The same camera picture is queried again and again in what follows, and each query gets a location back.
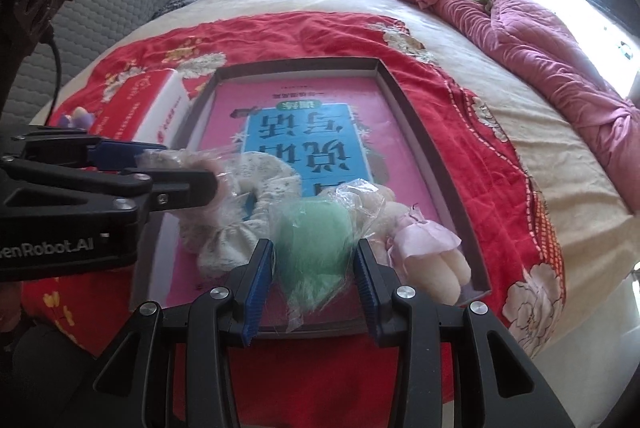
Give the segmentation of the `pink book blue title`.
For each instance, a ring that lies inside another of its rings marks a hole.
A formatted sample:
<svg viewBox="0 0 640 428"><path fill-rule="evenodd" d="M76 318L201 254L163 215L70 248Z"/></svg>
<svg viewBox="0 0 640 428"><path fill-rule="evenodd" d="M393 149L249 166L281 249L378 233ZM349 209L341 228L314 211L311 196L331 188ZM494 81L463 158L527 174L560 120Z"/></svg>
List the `pink book blue title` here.
<svg viewBox="0 0 640 428"><path fill-rule="evenodd" d="M371 76L283 76L224 82L190 141L193 150L264 152L302 177L304 196L357 178L390 188L425 218L439 212L401 108Z"/></svg>

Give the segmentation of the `grey cardboard box tray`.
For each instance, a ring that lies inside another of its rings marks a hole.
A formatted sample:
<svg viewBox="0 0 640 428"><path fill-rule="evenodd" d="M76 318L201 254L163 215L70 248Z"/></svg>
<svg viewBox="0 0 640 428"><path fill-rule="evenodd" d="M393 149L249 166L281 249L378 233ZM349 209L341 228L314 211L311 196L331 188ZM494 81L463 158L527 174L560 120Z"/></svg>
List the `grey cardboard box tray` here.
<svg viewBox="0 0 640 428"><path fill-rule="evenodd" d="M466 306L471 301L488 295L491 287L483 254L454 179L430 135L431 130L422 124L396 78L381 60L307 58L245 63L221 68L209 78L201 95L195 98L170 148L193 150L189 143L194 139L207 104L213 101L215 89L220 84L261 83L278 76L288 80L294 77L315 80L325 76L371 76L380 88L386 90L390 99L401 108L404 115L402 126L408 128L410 138L418 145L416 155L424 163L421 173L431 186L431 195L440 216L434 221L460 237L462 255L472 270L471 282L462 287L462 294L456 305ZM180 244L178 219L170 214L154 216L143 233L139 261L134 269L130 309L145 300L155 300L164 307L190 303L208 283L198 274L195 255L187 254ZM265 305L258 337L317 338L348 336L366 331L357 292L352 286L348 286L326 307L311 315L297 330L287 332L286 323L285 299L276 287L272 289Z"/></svg>

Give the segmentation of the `red floral blanket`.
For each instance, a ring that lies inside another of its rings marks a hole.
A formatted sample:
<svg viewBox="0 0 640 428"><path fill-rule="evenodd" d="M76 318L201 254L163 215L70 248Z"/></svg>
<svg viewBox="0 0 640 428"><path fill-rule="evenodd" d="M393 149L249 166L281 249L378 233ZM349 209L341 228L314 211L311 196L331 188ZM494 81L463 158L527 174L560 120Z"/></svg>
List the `red floral blanket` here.
<svg viewBox="0 0 640 428"><path fill-rule="evenodd" d="M310 57L372 57L398 81L461 194L491 286L487 304L528 353L544 347L566 300L561 248L544 200L511 142L459 76L394 45L408 28L374 14L291 11L197 26L120 47L67 89L58 114L101 111L130 76L173 68L196 96L221 66ZM383 427L397 354L364 335L255 341L233 350L242 422L266 427Z"/></svg>

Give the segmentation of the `plush bear purple dress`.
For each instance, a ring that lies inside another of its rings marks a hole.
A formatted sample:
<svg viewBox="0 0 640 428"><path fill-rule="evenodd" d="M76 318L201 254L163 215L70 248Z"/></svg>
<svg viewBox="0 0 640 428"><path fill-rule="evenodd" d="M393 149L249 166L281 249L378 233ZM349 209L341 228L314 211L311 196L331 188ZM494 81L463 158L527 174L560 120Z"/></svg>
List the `plush bear purple dress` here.
<svg viewBox="0 0 640 428"><path fill-rule="evenodd" d="M95 120L94 115L84 107L76 107L72 113L61 115L56 125L62 128L89 130Z"/></svg>

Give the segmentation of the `cream bed sheet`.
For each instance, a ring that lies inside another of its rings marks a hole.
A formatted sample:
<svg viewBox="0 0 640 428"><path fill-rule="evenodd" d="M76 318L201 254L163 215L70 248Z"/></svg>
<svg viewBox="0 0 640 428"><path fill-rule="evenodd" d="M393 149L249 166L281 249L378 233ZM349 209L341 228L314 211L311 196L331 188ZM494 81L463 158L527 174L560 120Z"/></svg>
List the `cream bed sheet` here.
<svg viewBox="0 0 640 428"><path fill-rule="evenodd" d="M400 0L199 0L140 26L81 71L61 92L81 89L89 72L120 47L175 31L260 14L291 11L374 14L402 22L408 35L394 45L416 47L419 57L454 72L512 143L526 174L544 200L561 248L566 300L544 347L582 324L608 299L639 257L639 219L578 136L550 104L452 26Z"/></svg>

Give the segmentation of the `green fluffy ball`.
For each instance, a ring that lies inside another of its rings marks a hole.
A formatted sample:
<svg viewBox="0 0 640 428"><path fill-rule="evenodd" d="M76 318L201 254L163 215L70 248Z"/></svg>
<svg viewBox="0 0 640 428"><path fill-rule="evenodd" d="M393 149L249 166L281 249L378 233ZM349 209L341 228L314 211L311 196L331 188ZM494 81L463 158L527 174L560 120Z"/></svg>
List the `green fluffy ball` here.
<svg viewBox="0 0 640 428"><path fill-rule="evenodd" d="M286 302L286 329L302 327L343 289L356 230L349 208L327 197L299 197L271 211L276 280Z"/></svg>

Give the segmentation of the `white floral scrunchie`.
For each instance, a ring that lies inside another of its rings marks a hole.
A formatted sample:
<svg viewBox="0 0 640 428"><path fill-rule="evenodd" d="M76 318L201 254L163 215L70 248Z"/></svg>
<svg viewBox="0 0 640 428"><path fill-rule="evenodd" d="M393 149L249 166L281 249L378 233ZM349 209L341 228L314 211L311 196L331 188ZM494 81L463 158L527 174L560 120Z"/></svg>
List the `white floral scrunchie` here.
<svg viewBox="0 0 640 428"><path fill-rule="evenodd" d="M302 176L269 153L148 150L138 156L141 168L206 169L218 182L208 204L177 209L182 247L196 256L198 273L213 280L250 260L257 242L269 234L272 205L298 199Z"/></svg>

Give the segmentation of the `red box lid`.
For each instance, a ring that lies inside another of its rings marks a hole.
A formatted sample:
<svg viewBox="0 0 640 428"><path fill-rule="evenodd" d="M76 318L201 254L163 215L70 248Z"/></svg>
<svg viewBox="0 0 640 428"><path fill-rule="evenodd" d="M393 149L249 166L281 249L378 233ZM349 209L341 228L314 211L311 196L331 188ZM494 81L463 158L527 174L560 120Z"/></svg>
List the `red box lid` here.
<svg viewBox="0 0 640 428"><path fill-rule="evenodd" d="M169 147L190 107L190 97L176 70L142 73L128 78L96 113L90 133Z"/></svg>

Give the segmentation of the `pink quilted comforter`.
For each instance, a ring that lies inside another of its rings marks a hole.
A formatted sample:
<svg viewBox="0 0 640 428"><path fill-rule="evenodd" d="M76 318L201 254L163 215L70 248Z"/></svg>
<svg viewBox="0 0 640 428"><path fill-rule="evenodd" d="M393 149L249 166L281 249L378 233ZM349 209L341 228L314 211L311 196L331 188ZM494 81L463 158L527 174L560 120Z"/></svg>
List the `pink quilted comforter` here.
<svg viewBox="0 0 640 428"><path fill-rule="evenodd" d="M631 211L639 209L639 110L599 74L574 36L532 0L404 0L436 14L532 86L570 123Z"/></svg>

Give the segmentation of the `grey quilted sofa cover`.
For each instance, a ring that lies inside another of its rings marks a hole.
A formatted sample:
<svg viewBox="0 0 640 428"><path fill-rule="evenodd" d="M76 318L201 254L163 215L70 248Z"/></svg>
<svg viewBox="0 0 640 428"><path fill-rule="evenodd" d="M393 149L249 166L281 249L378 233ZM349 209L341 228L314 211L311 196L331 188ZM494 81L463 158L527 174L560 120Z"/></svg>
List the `grey quilted sofa cover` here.
<svg viewBox="0 0 640 428"><path fill-rule="evenodd" d="M62 84L67 85L105 50L152 20L168 0L72 0L53 18L61 55ZM27 123L49 103L54 92L55 64L43 44L25 58L1 114L3 124Z"/></svg>

